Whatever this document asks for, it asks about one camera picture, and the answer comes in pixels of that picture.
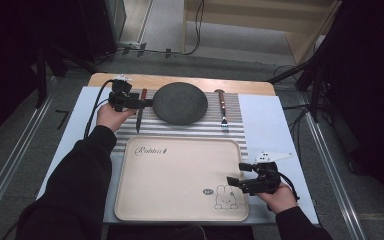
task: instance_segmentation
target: wooden table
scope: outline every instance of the wooden table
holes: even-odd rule
[[[114,78],[117,74],[96,73],[92,75],[88,86],[101,87],[105,81]],[[226,93],[256,94],[276,96],[273,85],[268,82],[251,82],[208,78],[168,77],[155,75],[125,74],[133,79],[129,83],[133,89],[147,88],[158,90],[162,86],[173,82],[186,82],[195,85],[203,92],[214,92],[223,89]]]

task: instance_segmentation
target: wooden tray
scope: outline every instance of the wooden tray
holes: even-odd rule
[[[135,136],[126,145],[115,214],[137,221],[242,221],[240,149],[229,139]]]

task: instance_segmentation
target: person's arm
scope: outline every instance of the person's arm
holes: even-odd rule
[[[275,193],[257,193],[276,214],[280,237],[282,240],[324,240],[332,239],[323,228],[311,224],[304,212],[297,205],[295,197],[288,185],[281,183]]]
[[[100,239],[111,179],[114,132],[133,110],[115,112],[109,104],[98,111],[97,126],[64,157],[45,193],[20,215],[16,239]]]

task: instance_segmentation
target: cable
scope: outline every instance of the cable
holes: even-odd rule
[[[299,69],[297,68],[297,66],[295,66],[295,65],[283,65],[283,66],[277,67],[277,68],[273,71],[273,77],[276,77],[276,72],[277,72],[279,69],[284,68],[284,67],[293,67],[293,68],[299,70]]]
[[[288,125],[289,127],[289,132],[291,133],[292,140],[294,140],[296,146],[297,146],[297,152],[298,152],[298,160],[301,163],[301,144],[300,144],[300,134],[299,134],[299,129],[300,129],[300,123],[301,119],[305,116],[305,114],[308,112],[308,109],[305,107],[304,109],[301,110],[300,114],[295,118],[295,120]]]
[[[292,107],[283,107],[283,110],[290,110],[290,109],[296,109],[296,108],[307,108],[309,105],[308,104],[302,104],[302,105],[297,105],[297,106],[292,106]]]
[[[84,133],[83,139],[86,139],[89,136],[90,126],[92,125],[92,119],[93,119],[93,115],[95,114],[96,109],[98,108],[99,105],[101,105],[103,102],[106,101],[106,100],[104,100],[104,101],[102,101],[101,103],[98,104],[98,101],[99,101],[99,98],[101,97],[102,91],[104,90],[105,86],[108,83],[110,83],[110,82],[113,83],[114,80],[107,80],[104,83],[104,85],[102,85],[101,89],[99,90],[98,96],[96,97],[95,104],[93,105],[92,113],[90,114],[90,117],[89,117],[89,121],[86,124],[86,128],[85,128],[85,133]]]
[[[330,84],[327,81],[323,81],[321,84],[320,89],[320,99],[322,100],[321,108],[319,108],[322,111],[322,117],[329,125],[333,125],[331,112],[326,106],[330,106],[331,102],[329,101],[327,97],[327,92],[329,92]]]
[[[103,103],[106,102],[106,101],[108,101],[108,98],[105,99],[105,100],[102,100],[102,102],[98,103],[98,106],[97,106],[97,107],[101,106],[101,104],[103,104]]]
[[[98,67],[99,65],[101,65],[102,63],[104,63],[105,61],[108,60],[108,58],[111,56],[111,54],[108,54],[108,55],[105,55],[105,56],[101,56],[101,57],[98,57],[96,59],[101,59],[103,58],[101,61],[99,61],[98,63],[95,63],[93,64],[94,67]],[[82,68],[78,65],[73,65],[75,64],[73,61],[71,60],[65,60],[64,61],[64,65],[68,68],[68,69],[79,69],[79,68]]]
[[[276,174],[280,177],[283,178],[283,180],[285,180],[285,182],[291,187],[291,190],[292,190],[292,193],[294,194],[294,197],[295,197],[295,200],[298,201],[300,198],[298,197],[298,194],[297,194],[297,191],[295,190],[295,186],[294,184],[292,183],[292,181],[287,177],[285,176],[283,173],[280,173],[278,171],[274,171],[274,170],[270,170],[270,169],[264,169],[262,172],[264,173],[272,173],[272,174]]]
[[[187,52],[187,53],[182,53],[182,52],[163,52],[163,51],[156,51],[156,50],[131,49],[131,48],[123,47],[123,48],[119,48],[115,53],[102,56],[101,58],[116,55],[116,54],[118,54],[120,52],[124,52],[125,49],[128,49],[128,51],[133,51],[133,52],[162,53],[162,54],[173,54],[173,55],[184,55],[184,56],[191,55],[191,54],[195,53],[199,49],[199,45],[201,43],[201,24],[202,24],[202,17],[204,16],[204,7],[205,7],[204,0],[201,0],[201,3],[199,4],[198,10],[197,10],[196,15],[195,15],[195,31],[196,31],[197,40],[196,40],[196,44],[195,44],[194,49],[192,49],[192,51],[190,51],[190,52]]]
[[[8,238],[8,236],[11,234],[11,232],[15,229],[15,227],[17,227],[17,224],[18,224],[18,221],[14,223],[14,225],[12,225],[8,231],[5,233],[5,235],[2,237],[2,240],[6,240]]]

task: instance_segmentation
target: printed logo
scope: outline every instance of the printed logo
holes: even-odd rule
[[[202,191],[205,195],[211,195],[214,193],[213,189],[204,189],[204,191]]]
[[[165,154],[167,152],[167,148],[146,148],[146,147],[138,147],[135,150],[135,154],[137,156],[142,156],[144,154]]]

